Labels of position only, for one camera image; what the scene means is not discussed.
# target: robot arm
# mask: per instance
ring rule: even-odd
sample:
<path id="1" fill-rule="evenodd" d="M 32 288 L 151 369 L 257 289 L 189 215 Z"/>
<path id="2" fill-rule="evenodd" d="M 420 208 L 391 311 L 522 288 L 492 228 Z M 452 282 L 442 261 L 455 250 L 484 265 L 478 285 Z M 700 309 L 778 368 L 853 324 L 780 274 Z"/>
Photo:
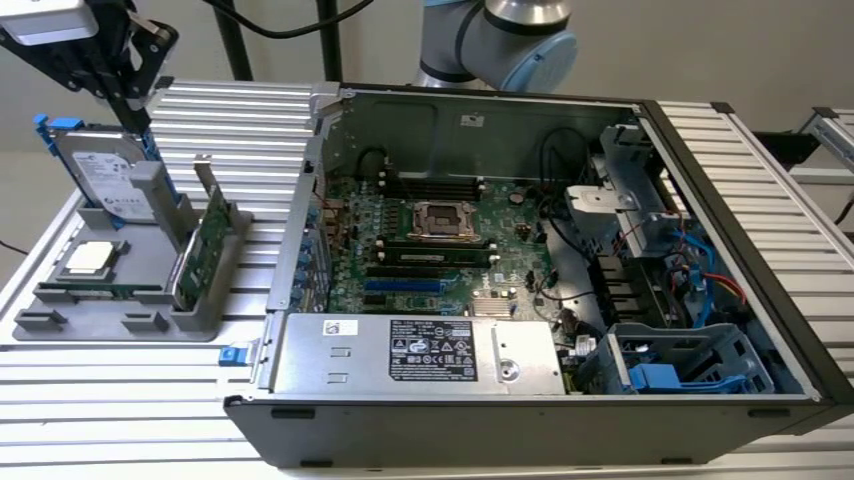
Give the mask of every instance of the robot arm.
<path id="1" fill-rule="evenodd" d="M 148 131 L 148 93 L 177 37 L 172 27 L 139 17 L 131 0 L 4 0 L 0 6 L 0 45 L 68 90 L 85 89 L 105 101 L 139 135 Z"/>
<path id="2" fill-rule="evenodd" d="M 566 0 L 424 0 L 415 85 L 551 92 L 575 62 Z"/>

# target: white wall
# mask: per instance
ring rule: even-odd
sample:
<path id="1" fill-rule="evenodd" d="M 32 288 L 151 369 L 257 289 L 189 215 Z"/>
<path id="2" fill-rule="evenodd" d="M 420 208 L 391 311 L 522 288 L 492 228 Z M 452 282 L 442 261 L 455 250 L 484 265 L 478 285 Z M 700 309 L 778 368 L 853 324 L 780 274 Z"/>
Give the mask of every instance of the white wall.
<path id="1" fill-rule="evenodd" d="M 356 0 L 340 0 L 341 10 Z M 137 0 L 181 34 L 168 73 L 228 79 L 211 8 L 197 0 Z M 344 22 L 351 81 L 405 83 L 417 64 L 420 0 L 376 0 Z M 572 0 L 580 55 L 560 93 L 728 101 L 754 128 L 787 129 L 814 105 L 854 105 L 850 0 Z M 313 0 L 241 0 L 257 23 L 284 29 L 315 19 Z M 309 82 L 323 66 L 317 34 L 268 40 L 244 33 L 257 80 Z M 109 120 L 0 51 L 0 151 L 37 150 L 32 114 Z"/>
<path id="2" fill-rule="evenodd" d="M 211 8 L 192 0 L 137 0 L 143 15 L 172 25 L 179 33 L 168 71 L 180 76 L 228 80 L 231 70 L 223 53 Z M 89 121 L 115 121 L 85 91 L 72 93 L 0 48 L 0 151 L 43 151 L 32 131 L 36 113 L 76 116 Z"/>

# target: warning label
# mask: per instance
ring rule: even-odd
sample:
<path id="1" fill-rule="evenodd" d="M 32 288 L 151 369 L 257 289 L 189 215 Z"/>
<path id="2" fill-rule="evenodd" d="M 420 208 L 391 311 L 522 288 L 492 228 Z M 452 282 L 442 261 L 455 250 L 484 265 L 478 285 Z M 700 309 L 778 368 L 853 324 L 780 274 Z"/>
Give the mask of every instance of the warning label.
<path id="1" fill-rule="evenodd" d="M 392 320 L 388 375 L 397 382 L 476 382 L 471 322 Z"/>

